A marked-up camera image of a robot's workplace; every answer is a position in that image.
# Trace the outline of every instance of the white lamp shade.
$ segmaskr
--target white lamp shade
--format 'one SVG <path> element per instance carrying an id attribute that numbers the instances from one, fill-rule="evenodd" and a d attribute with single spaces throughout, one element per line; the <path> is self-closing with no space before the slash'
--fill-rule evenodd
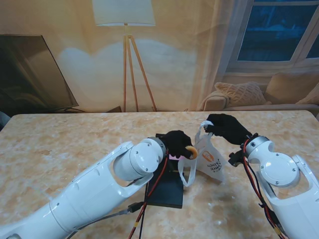
<path id="1" fill-rule="evenodd" d="M 151 0 L 92 0 L 97 26 L 155 26 Z"/>

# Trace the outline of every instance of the floor lamp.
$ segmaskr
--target floor lamp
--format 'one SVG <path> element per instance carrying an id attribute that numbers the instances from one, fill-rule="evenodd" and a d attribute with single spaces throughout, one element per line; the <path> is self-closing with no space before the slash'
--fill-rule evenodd
<path id="1" fill-rule="evenodd" d="M 131 26 L 155 26 L 153 15 L 153 8 L 151 0 L 92 0 L 95 23 L 97 26 L 123 26 L 125 35 L 123 38 L 123 75 L 124 75 L 124 107 L 126 111 L 126 72 L 127 72 L 127 55 L 129 56 L 129 65 L 131 71 L 133 93 L 135 100 L 136 111 L 139 111 L 138 98 L 135 88 L 135 79 L 132 64 L 131 44 L 133 46 L 135 55 L 138 59 L 141 72 L 145 81 L 145 85 L 149 92 L 153 110 L 157 111 L 152 91 L 149 86 L 148 79 L 142 64 L 142 60 L 137 48 L 135 39 L 132 34 L 129 34 L 128 27 Z"/>

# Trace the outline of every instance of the red cable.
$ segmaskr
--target red cable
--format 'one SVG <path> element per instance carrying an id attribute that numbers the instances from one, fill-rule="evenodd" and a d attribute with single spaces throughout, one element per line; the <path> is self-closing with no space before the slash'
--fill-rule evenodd
<path id="1" fill-rule="evenodd" d="M 244 143 L 244 148 L 243 148 L 244 153 L 246 152 L 246 145 L 247 145 L 248 141 L 249 141 L 249 139 L 246 140 L 246 142 Z M 248 163 L 247 163 L 247 161 L 246 161 L 246 157 L 245 157 L 245 156 L 244 156 L 244 167 L 247 169 L 248 177 L 254 182 L 254 179 L 253 179 L 253 177 L 252 177 L 252 175 L 251 175 L 251 173 L 250 173 L 250 171 L 249 171 L 249 169 L 248 169 Z M 257 197 L 258 197 L 259 199 L 261 199 L 261 198 L 262 198 L 262 195 L 260 195 L 259 192 L 257 191 L 255 182 L 252 184 L 252 186 L 253 186 L 253 188 L 254 188 L 255 193 L 257 194 Z M 271 217 L 270 217 L 269 207 L 268 207 L 267 204 L 266 204 L 266 214 L 267 214 L 267 217 L 268 217 L 268 219 L 270 220 L 270 222 L 273 224 L 273 226 L 277 227 L 276 224 L 273 222 L 273 220 L 272 220 Z"/>
<path id="2" fill-rule="evenodd" d="M 161 170 L 161 172 L 160 172 L 160 174 L 159 174 L 159 177 L 157 178 L 156 182 L 154 183 L 152 189 L 151 189 L 150 192 L 148 193 L 148 197 L 153 193 L 153 191 L 155 190 L 157 184 L 159 183 L 160 178 L 161 178 L 162 175 L 164 174 L 164 171 L 165 171 L 166 165 L 167 165 L 167 161 L 168 161 L 168 151 L 166 151 L 166 159 L 165 159 L 165 163 L 164 163 L 163 169 Z M 142 214 L 143 214 L 143 211 L 145 210 L 145 208 L 146 208 L 146 203 L 143 204 L 143 207 L 142 207 L 142 209 L 141 209 L 141 211 L 140 211 L 140 213 L 139 213 L 139 215 L 138 215 L 138 217 L 137 217 L 137 219 L 136 219 L 136 221 L 135 221 L 135 225 L 134 225 L 134 227 L 132 228 L 131 233 L 130 233 L 128 239 L 131 239 L 131 238 L 132 238 L 132 236 L 133 236 L 133 234 L 134 234 L 134 232 L 135 232 L 135 230 L 136 230 L 136 226 L 137 226 L 137 224 L 139 223 L 139 221 L 140 221 L 140 219 L 141 219 L 141 217 L 142 217 Z"/>

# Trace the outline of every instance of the marble countertop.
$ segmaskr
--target marble countertop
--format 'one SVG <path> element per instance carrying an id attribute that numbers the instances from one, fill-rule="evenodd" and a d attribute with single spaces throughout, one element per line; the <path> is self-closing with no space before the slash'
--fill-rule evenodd
<path id="1" fill-rule="evenodd" d="M 275 150 L 299 154 L 319 177 L 319 122 L 306 111 L 227 112 L 251 132 L 265 135 Z M 59 194 L 73 177 L 124 141 L 138 143 L 156 133 L 181 129 L 194 143 L 199 124 L 209 112 L 53 114 L 14 116 L 0 133 L 0 225 L 26 217 Z M 213 137 L 228 159 L 238 147 Z M 143 238 L 277 238 L 258 206 L 242 166 L 225 167 L 218 184 L 196 173 L 185 188 L 183 208 L 149 206 Z M 279 197 L 294 192 L 277 191 Z M 142 201 L 144 188 L 114 211 Z M 138 213 L 90 225 L 75 239 L 127 238 Z M 133 238 L 138 238 L 139 228 Z"/>

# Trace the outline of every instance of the window frame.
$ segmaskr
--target window frame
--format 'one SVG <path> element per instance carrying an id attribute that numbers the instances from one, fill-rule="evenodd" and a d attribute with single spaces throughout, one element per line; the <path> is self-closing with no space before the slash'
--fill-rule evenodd
<path id="1" fill-rule="evenodd" d="M 289 61 L 238 61 L 238 55 L 241 49 L 241 45 L 244 39 L 248 21 L 253 6 L 279 6 L 279 5 L 319 5 L 319 0 L 316 1 L 278 1 L 278 2 L 254 2 L 254 0 L 248 0 L 247 7 L 245 9 L 242 23 L 237 35 L 237 39 L 234 44 L 234 48 L 226 69 L 226 72 L 251 72 L 252 69 L 263 69 L 265 72 L 273 72 L 274 70 L 285 70 L 293 67 L 311 67 L 319 65 L 319 58 L 306 58 L 316 37 L 319 33 L 319 6 L 314 12 L 302 38 L 300 39 L 291 59 Z"/>

